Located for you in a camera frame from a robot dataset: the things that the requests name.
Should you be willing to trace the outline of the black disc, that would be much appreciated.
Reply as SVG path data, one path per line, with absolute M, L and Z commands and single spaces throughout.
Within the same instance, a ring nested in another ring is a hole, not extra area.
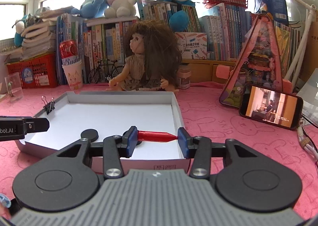
M 86 129 L 80 136 L 81 138 L 87 138 L 91 143 L 95 142 L 99 138 L 99 134 L 96 129 Z

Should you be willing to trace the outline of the red crayon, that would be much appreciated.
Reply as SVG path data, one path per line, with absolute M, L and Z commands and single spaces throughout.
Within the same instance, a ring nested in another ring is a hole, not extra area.
M 178 140 L 178 137 L 167 132 L 138 131 L 138 141 L 167 143 Z

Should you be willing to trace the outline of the white cardboard tray box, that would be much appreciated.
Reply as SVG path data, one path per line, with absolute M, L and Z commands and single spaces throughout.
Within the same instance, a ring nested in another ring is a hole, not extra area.
M 102 142 L 112 135 L 123 135 L 131 126 L 141 131 L 177 135 L 184 127 L 182 114 L 172 92 L 66 92 L 55 100 L 49 114 L 44 109 L 35 117 L 47 118 L 46 132 L 27 134 L 15 143 L 21 152 L 38 158 L 80 139 L 86 129 L 96 129 Z M 168 143 L 143 142 L 131 158 L 121 158 L 124 173 L 130 169 L 188 171 L 190 160 L 183 158 L 177 140 Z

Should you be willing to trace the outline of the clear acrylic block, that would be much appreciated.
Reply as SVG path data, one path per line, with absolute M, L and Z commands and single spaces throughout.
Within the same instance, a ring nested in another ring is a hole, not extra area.
M 20 75 L 18 72 L 9 74 L 5 77 L 10 102 L 16 102 L 23 98 L 23 89 L 21 87 Z

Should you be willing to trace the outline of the red plastic basket left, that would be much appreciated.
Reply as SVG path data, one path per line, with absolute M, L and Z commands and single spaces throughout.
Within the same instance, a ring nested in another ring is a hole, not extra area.
M 23 89 L 55 88 L 58 86 L 55 53 L 6 64 L 9 74 L 19 73 Z

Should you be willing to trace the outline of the white cat paper cup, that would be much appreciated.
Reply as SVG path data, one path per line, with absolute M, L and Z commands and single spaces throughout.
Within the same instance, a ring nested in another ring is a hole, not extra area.
M 82 62 L 78 61 L 77 63 L 63 65 L 62 67 L 70 89 L 78 90 L 82 88 Z

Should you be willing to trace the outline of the pink lidded jar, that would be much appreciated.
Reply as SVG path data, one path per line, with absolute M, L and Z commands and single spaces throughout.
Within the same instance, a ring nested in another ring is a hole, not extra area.
M 190 87 L 191 70 L 187 65 L 180 65 L 177 72 L 177 86 L 179 89 Z

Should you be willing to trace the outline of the wooden drawer shelf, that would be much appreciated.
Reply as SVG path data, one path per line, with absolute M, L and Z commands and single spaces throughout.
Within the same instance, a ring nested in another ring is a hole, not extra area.
M 225 76 L 226 70 L 233 70 L 233 61 L 215 61 L 202 59 L 183 59 L 182 65 L 191 71 L 190 81 L 194 82 L 217 82 L 226 83 L 229 75 Z

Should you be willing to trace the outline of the red Budweiser can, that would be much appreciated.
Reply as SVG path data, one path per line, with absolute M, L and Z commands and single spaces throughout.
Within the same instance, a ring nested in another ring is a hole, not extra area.
M 72 65 L 80 61 L 78 48 L 74 40 L 61 42 L 59 44 L 59 51 L 63 66 Z

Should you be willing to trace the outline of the stack of books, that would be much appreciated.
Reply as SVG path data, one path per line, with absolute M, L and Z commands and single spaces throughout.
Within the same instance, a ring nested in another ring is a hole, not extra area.
M 51 10 L 41 7 L 34 14 L 28 14 L 25 29 L 21 36 L 23 42 L 21 47 L 1 47 L 1 56 L 11 56 L 14 59 L 28 55 L 35 47 L 42 46 L 55 38 L 57 18 L 63 14 L 71 14 L 73 6 Z

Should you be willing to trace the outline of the smartphone playing video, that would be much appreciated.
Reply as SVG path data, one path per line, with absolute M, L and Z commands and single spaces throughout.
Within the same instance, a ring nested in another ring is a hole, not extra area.
M 257 122 L 295 130 L 300 122 L 302 108 L 301 97 L 247 84 L 242 93 L 239 114 Z

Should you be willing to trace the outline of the brown haired doll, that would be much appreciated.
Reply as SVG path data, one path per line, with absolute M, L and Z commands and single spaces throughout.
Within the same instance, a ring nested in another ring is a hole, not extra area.
M 126 33 L 125 51 L 122 72 L 108 83 L 111 90 L 178 92 L 182 55 L 166 24 L 155 20 L 134 23 Z

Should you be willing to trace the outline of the blue white plush left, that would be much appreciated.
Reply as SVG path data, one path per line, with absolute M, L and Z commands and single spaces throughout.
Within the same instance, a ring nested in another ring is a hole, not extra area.
M 14 45 L 16 47 L 21 47 L 22 42 L 23 42 L 23 37 L 21 36 L 22 32 L 25 29 L 25 23 L 27 21 L 28 15 L 23 16 L 22 19 L 16 20 L 15 24 L 12 26 L 16 28 L 16 33 L 14 37 Z

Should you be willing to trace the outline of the pink triangular toy house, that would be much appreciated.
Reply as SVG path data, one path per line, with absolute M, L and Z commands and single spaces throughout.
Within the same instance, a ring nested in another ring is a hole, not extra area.
M 239 107 L 244 88 L 254 84 L 261 88 L 283 90 L 280 52 L 273 20 L 257 15 L 219 97 L 220 104 Z

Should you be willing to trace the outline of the white pipe stand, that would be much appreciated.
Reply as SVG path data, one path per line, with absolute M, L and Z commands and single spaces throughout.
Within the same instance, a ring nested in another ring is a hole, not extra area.
M 299 78 L 300 70 L 302 67 L 303 59 L 304 59 L 304 54 L 307 47 L 309 30 L 313 22 L 313 18 L 316 15 L 316 6 L 314 4 L 309 5 L 303 0 L 295 0 L 295 2 L 299 3 L 300 5 L 306 8 L 306 20 L 304 24 L 304 31 L 303 31 L 302 39 L 300 41 L 300 45 L 298 46 L 298 49 L 293 58 L 293 61 L 284 77 L 285 80 L 288 80 L 291 82 L 292 88 L 296 86 L 297 80 Z

